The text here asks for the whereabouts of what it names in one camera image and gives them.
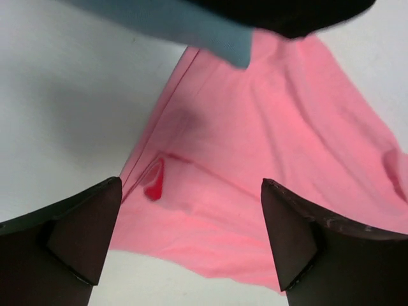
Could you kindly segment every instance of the pink cloth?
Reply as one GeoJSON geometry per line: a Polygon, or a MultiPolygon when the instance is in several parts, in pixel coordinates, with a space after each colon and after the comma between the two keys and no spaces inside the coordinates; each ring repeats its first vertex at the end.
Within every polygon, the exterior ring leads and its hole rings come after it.
{"type": "Polygon", "coordinates": [[[256,32],[246,71],[187,49],[123,170],[111,248],[277,289],[264,177],[408,234],[408,158],[389,129],[316,37],[256,32]]]}

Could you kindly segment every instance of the white table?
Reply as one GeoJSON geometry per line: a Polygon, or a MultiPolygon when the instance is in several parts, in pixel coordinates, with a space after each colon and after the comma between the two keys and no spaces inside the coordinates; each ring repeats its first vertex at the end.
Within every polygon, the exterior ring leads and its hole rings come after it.
{"type": "MultiPolygon", "coordinates": [[[[408,151],[408,2],[322,33],[408,151]]],[[[0,220],[118,175],[184,46],[54,0],[0,1],[0,220]]],[[[266,288],[109,252],[91,305],[287,305],[266,288]]]]}

